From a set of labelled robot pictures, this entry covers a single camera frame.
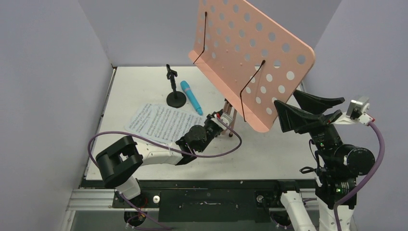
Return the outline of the pink folding music stand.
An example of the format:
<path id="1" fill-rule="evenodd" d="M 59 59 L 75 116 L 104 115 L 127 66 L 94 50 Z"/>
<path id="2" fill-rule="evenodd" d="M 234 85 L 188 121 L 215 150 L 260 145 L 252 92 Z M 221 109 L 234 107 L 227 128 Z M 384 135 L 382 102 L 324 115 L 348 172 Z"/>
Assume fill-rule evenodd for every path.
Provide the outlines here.
<path id="1" fill-rule="evenodd" d="M 258 132 L 313 67 L 313 49 L 245 0 L 199 1 L 189 58 Z"/>

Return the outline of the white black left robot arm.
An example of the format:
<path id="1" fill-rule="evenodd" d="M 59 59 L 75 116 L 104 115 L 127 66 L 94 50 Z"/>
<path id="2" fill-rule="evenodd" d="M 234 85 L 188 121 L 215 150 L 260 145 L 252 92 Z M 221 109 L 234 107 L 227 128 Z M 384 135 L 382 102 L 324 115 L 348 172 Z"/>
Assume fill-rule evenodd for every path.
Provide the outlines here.
<path id="1" fill-rule="evenodd" d="M 130 135 L 124 136 L 108 146 L 96 156 L 104 187 L 116 189 L 125 196 L 131 207 L 138 207 L 143 202 L 143 193 L 134 172 L 141 166 L 169 164 L 186 165 L 197 158 L 210 142 L 233 122 L 233 118 L 223 111 L 207 115 L 204 125 L 194 125 L 176 141 L 179 150 L 141 155 L 137 143 Z"/>

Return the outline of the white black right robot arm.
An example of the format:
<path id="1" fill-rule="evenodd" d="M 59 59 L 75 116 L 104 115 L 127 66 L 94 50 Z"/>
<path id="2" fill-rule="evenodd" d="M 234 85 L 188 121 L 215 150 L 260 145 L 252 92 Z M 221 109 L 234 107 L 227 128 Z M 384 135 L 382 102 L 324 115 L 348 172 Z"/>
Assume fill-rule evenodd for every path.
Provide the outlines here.
<path id="1" fill-rule="evenodd" d="M 342 104 L 344 98 L 322 98 L 299 90 L 293 96 L 298 107 L 279 100 L 274 106 L 283 132 L 307 133 L 311 137 L 310 145 L 316 147 L 317 166 L 305 167 L 301 172 L 314 174 L 318 229 L 347 231 L 357 204 L 357 192 L 362 188 L 357 178 L 371 178 L 380 159 L 367 148 L 344 143 L 336 125 L 373 126 L 374 118 L 368 114 L 369 98 L 357 97 L 351 100 L 346 112 L 326 114 L 326 110 Z"/>

